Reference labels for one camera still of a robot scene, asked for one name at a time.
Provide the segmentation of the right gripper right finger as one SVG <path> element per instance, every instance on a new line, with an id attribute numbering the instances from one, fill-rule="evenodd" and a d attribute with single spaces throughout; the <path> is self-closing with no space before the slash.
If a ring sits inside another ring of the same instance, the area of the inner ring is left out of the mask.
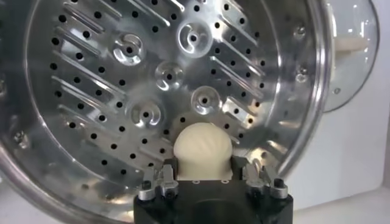
<path id="1" fill-rule="evenodd" d="M 231 157 L 232 180 L 243 180 L 249 194 L 269 194 L 272 198 L 284 200 L 288 187 L 276 169 L 263 166 L 258 159 L 250 162 L 247 158 Z"/>

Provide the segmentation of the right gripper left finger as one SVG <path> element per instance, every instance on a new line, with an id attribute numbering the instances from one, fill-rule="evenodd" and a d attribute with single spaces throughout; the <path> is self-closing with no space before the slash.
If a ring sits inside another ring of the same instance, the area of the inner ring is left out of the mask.
<path id="1" fill-rule="evenodd" d="M 177 181 L 178 160 L 176 157 L 166 159 L 160 169 L 148 167 L 144 171 L 137 198 L 139 200 L 153 200 L 160 195 L 173 200 L 178 195 L 179 182 Z"/>

